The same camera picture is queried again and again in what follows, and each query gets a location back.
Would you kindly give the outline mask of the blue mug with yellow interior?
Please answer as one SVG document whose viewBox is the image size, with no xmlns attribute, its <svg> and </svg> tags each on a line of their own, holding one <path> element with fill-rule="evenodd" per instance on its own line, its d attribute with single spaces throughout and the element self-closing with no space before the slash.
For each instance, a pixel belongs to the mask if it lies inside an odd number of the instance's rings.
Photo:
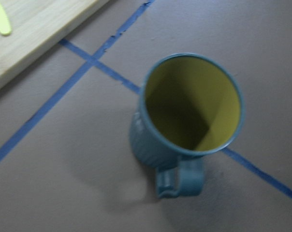
<svg viewBox="0 0 292 232">
<path fill-rule="evenodd" d="M 135 157 L 155 170 L 159 198 L 197 196 L 204 185 L 203 157 L 226 148 L 243 121 L 234 78 L 207 57 L 178 53 L 147 74 L 129 142 Z"/>
</svg>

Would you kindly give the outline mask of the bamboo cutting board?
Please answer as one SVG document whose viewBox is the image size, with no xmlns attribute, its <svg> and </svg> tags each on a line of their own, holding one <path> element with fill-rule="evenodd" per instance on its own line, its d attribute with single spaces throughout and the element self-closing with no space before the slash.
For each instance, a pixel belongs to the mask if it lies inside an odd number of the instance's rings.
<svg viewBox="0 0 292 232">
<path fill-rule="evenodd" d="M 0 89 L 108 2 L 0 0 L 12 33 L 0 35 Z"/>
</svg>

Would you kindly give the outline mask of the yellow plastic knife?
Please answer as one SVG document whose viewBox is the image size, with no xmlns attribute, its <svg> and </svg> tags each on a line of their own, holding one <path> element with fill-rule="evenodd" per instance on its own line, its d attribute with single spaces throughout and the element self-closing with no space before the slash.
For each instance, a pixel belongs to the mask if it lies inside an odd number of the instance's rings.
<svg viewBox="0 0 292 232">
<path fill-rule="evenodd" d="M 0 3 L 0 35 L 9 36 L 12 33 L 12 27 L 7 13 Z"/>
</svg>

